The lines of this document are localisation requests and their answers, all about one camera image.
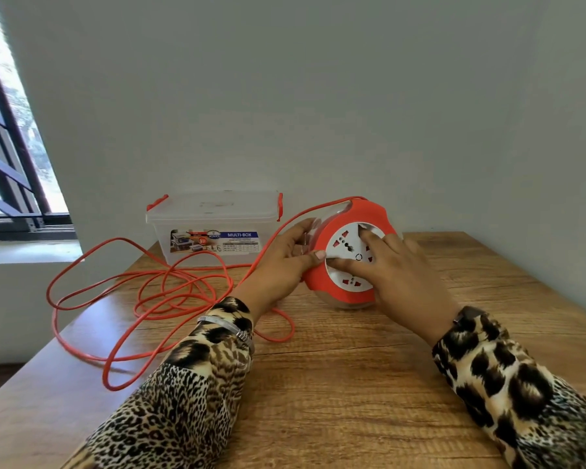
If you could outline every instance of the coiled red cord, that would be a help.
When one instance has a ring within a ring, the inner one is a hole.
[[[224,263],[224,261],[221,260],[219,255],[217,255],[216,253],[213,253],[211,251],[204,250],[204,251],[192,253],[191,255],[187,255],[187,256],[181,258],[180,260],[178,260],[173,265],[168,265],[167,263],[160,260],[155,255],[149,253],[148,250],[144,249],[139,244],[134,243],[130,239],[123,238],[123,237],[115,237],[115,238],[112,238],[109,240],[105,240],[101,244],[93,247],[88,252],[85,252],[78,259],[74,260],[74,262],[72,262],[69,266],[67,266],[64,270],[62,270],[58,275],[56,275],[55,278],[48,285],[48,288],[46,290],[46,299],[47,299],[48,303],[50,304],[50,306],[52,307],[52,332],[54,333],[55,338],[58,340],[58,342],[61,344],[61,346],[63,346],[63,348],[67,352],[69,352],[71,355],[78,357],[79,359],[84,360],[86,362],[104,362],[104,367],[102,368],[102,383],[103,383],[103,385],[111,391],[122,390],[122,389],[126,388],[127,386],[132,385],[135,381],[137,381],[137,379],[139,377],[141,377],[144,374],[144,372],[147,370],[147,368],[152,363],[152,361],[154,360],[154,358],[156,357],[157,354],[160,354],[162,352],[167,352],[177,344],[177,342],[174,342],[173,344],[166,345],[168,340],[170,340],[172,338],[172,336],[175,334],[176,331],[178,331],[178,329],[183,327],[183,325],[188,323],[190,320],[201,315],[203,312],[208,311],[211,307],[213,307],[221,299],[225,298],[228,294],[230,294],[230,292],[232,291],[232,289],[234,287],[234,282],[233,282],[232,278],[230,277],[230,275],[228,274],[228,269],[238,268],[238,267],[246,267],[246,266],[250,267],[250,269],[247,271],[245,276],[239,282],[239,283],[242,283],[248,276],[250,276],[252,274],[252,272],[254,272],[254,270],[256,269],[256,266],[258,265],[258,262],[263,257],[267,248],[273,242],[273,239],[282,231],[282,229],[284,229],[287,225],[289,225],[293,220],[296,220],[297,218],[303,216],[304,214],[307,214],[308,212],[316,211],[317,209],[322,209],[323,207],[333,206],[334,204],[339,204],[339,203],[343,203],[346,201],[350,201],[352,199],[365,199],[365,197],[360,197],[360,196],[345,197],[344,199],[339,199],[337,201],[331,201],[329,203],[320,204],[319,206],[314,206],[309,209],[306,209],[305,211],[299,212],[293,218],[287,220],[283,225],[281,225],[280,228],[278,228],[278,230],[267,241],[267,243],[263,247],[262,251],[258,254],[258,257],[254,261],[254,263],[226,265]],[[133,245],[134,247],[138,248],[141,252],[148,255],[149,258],[151,258],[152,260],[155,260],[157,263],[159,263],[160,265],[165,267],[165,269],[164,270],[151,269],[151,270],[145,270],[145,271],[126,271],[124,273],[120,273],[118,275],[111,276],[107,279],[103,279],[102,281],[99,281],[98,283],[87,286],[86,288],[82,288],[81,290],[71,292],[67,296],[64,296],[63,298],[59,299],[56,303],[52,300],[52,298],[50,297],[50,294],[52,292],[52,287],[56,284],[56,282],[58,280],[61,279],[61,277],[63,275],[65,275],[68,271],[70,271],[72,268],[74,268],[76,265],[78,265],[78,263],[80,263],[81,261],[86,259],[86,257],[90,256],[91,254],[93,254],[97,250],[101,249],[105,245],[110,244],[111,242],[115,242],[115,241],[123,241],[123,242],[129,243],[130,245]],[[200,255],[203,253],[207,253],[207,254],[215,256],[219,260],[219,263],[221,263],[221,266],[200,267],[200,268],[179,267],[180,263],[187,260],[188,258],[191,258],[195,255]],[[191,273],[191,271],[213,271],[213,270],[218,270],[218,269],[223,269],[223,271],[224,271],[223,274],[198,276],[198,275],[194,275]],[[173,287],[173,288],[166,288],[165,284],[166,284],[167,278],[169,276],[176,277],[178,279],[183,280],[184,282]],[[100,357],[100,356],[95,356],[92,354],[87,354],[83,351],[76,349],[75,347],[72,347],[65,339],[63,339],[63,337],[61,336],[61,333],[59,332],[59,323],[58,323],[59,311],[74,311],[76,309],[81,309],[83,307],[92,305],[96,301],[99,301],[104,296],[107,296],[112,291],[116,290],[118,287],[122,286],[124,283],[127,283],[128,281],[133,280],[135,278],[141,278],[141,277],[148,277],[148,279],[144,281],[144,283],[139,288],[139,291],[137,292],[137,302],[133,307],[133,313],[137,319],[130,327],[128,327],[128,329],[126,329],[126,331],[119,338],[119,340],[115,344],[115,347],[113,347],[112,351],[110,352],[110,354],[108,356]],[[143,298],[142,295],[143,295],[143,291],[145,290],[146,286],[148,286],[150,283],[152,283],[157,278],[161,278],[160,292],[158,292],[157,294],[155,294],[153,296],[149,296],[148,298]],[[207,281],[209,278],[226,278],[228,288],[222,296],[218,296],[215,289],[213,289],[213,287],[209,284],[209,282]],[[106,290],[102,291],[95,298],[90,299],[90,300],[86,301],[85,303],[82,303],[81,305],[77,305],[77,306],[61,306],[61,304],[64,301],[66,301],[70,298],[73,298],[74,296],[78,296],[79,294],[81,294],[83,292],[89,291],[93,288],[96,288],[97,286],[100,286],[101,284],[107,283],[107,282],[115,280],[115,279],[117,279],[117,281],[112,286],[110,286]],[[193,306],[193,307],[182,306],[185,303],[185,301],[187,301],[188,298],[202,299],[205,304],[202,306]],[[150,301],[155,300],[155,299],[160,299],[160,301],[156,302],[156,304],[152,305],[151,307],[146,306],[147,303],[149,303]],[[293,334],[295,333],[295,324],[294,324],[293,320],[286,313],[281,311],[280,309],[273,308],[273,312],[281,315],[283,318],[285,318],[289,322],[289,325],[290,325],[289,334],[284,338],[278,339],[278,338],[264,336],[263,334],[261,334],[258,331],[255,331],[255,333],[257,335],[259,335],[260,337],[262,337],[263,339],[271,341],[271,342],[286,342],[293,337]],[[174,319],[174,318],[179,318],[179,317],[184,317],[184,316],[186,316],[185,319],[183,319],[178,325],[176,325],[169,332],[169,334],[161,341],[161,343],[156,347],[156,349],[149,351],[149,352],[143,352],[141,354],[126,355],[126,356],[119,356],[119,357],[117,356],[119,349],[123,346],[126,339],[131,335],[131,333],[143,321],[146,321],[146,320],[148,320],[148,321],[167,320],[167,319]],[[125,362],[127,360],[136,360],[136,359],[144,359],[144,358],[147,358],[147,362],[143,365],[143,367],[141,367],[141,369],[137,372],[137,374],[134,377],[130,378],[128,381],[122,383],[121,385],[111,385],[110,384],[109,373],[110,373],[110,368],[111,368],[111,365],[113,362]]]

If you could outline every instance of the person's left hand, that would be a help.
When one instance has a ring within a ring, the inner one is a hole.
[[[301,255],[301,245],[306,233],[311,230],[314,219],[298,222],[277,236],[256,270],[239,284],[230,294],[240,299],[250,309],[252,321],[256,323],[273,304],[296,289],[302,274],[326,258],[324,250],[315,250]]]

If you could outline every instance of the plastic storage box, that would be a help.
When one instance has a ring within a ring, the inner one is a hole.
[[[223,191],[177,194],[148,207],[165,260],[173,264],[202,250],[217,253],[226,264],[251,263],[277,229],[282,215],[276,191]],[[181,267],[216,266],[207,253]]]

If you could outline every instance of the window sill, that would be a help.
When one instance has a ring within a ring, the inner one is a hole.
[[[0,242],[0,264],[70,263],[80,255],[78,240]]]

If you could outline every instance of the hand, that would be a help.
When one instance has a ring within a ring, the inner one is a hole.
[[[452,327],[462,308],[430,266],[419,245],[395,234],[380,238],[359,227],[360,238],[375,263],[336,258],[328,266],[360,276],[375,288],[376,302],[393,321],[413,331],[430,346]]]
[[[250,309],[254,324],[276,301],[286,298],[296,289],[306,270],[319,265],[326,258],[324,250],[301,254],[300,245],[313,227],[313,221],[302,220],[277,236],[256,270],[230,294]]]

